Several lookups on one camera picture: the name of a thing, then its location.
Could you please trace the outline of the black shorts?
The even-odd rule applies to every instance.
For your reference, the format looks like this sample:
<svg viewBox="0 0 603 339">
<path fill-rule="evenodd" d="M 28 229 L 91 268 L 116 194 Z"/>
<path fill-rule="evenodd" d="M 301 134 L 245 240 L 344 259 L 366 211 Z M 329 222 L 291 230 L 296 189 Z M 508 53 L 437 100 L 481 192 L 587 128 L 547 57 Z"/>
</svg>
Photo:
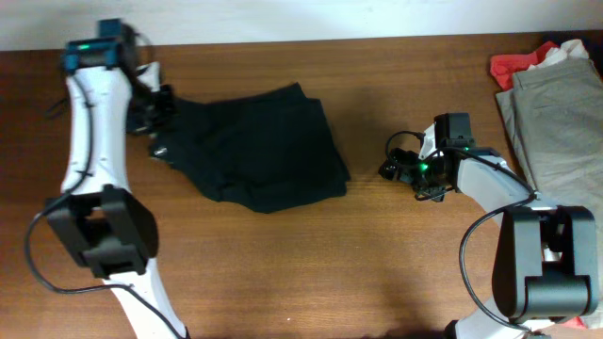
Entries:
<svg viewBox="0 0 603 339">
<path fill-rule="evenodd" d="M 150 154 L 209 200 L 269 214 L 346 195 L 350 173 L 322 104 L 299 84 L 175 108 Z"/>
</svg>

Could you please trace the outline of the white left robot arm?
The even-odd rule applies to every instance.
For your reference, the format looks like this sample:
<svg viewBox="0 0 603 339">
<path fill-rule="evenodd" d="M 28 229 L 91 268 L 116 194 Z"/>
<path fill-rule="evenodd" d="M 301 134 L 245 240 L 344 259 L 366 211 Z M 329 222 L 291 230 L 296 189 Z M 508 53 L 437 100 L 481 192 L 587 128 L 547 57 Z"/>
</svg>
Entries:
<svg viewBox="0 0 603 339">
<path fill-rule="evenodd" d="M 187 338 L 157 266 L 153 214 L 131 192 L 125 137 L 148 135 L 174 113 L 160 66 L 139 61 L 140 34 L 120 19 L 62 58 L 72 109 L 69 162 L 60 195 L 43 211 L 75 263 L 114 293 L 139 338 Z"/>
</svg>

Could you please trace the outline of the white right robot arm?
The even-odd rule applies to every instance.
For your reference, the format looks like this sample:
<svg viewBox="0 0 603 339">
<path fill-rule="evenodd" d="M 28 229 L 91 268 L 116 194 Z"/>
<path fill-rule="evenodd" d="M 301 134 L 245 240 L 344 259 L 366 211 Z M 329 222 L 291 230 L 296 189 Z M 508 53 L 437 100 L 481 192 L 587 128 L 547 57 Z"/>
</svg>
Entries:
<svg viewBox="0 0 603 339">
<path fill-rule="evenodd" d="M 453 320 L 446 338 L 543 338 L 556 324 L 592 314 L 599 304 L 594 214 L 561 205 L 515 174 L 499 152 L 480 147 L 466 113 L 438 115 L 416 132 L 418 152 L 385 145 L 378 172 L 407 184 L 419 202 L 462 193 L 484 211 L 465 231 L 459 269 L 477 309 Z M 493 296 L 481 301 L 467 273 L 466 247 L 486 221 L 499 227 Z"/>
</svg>

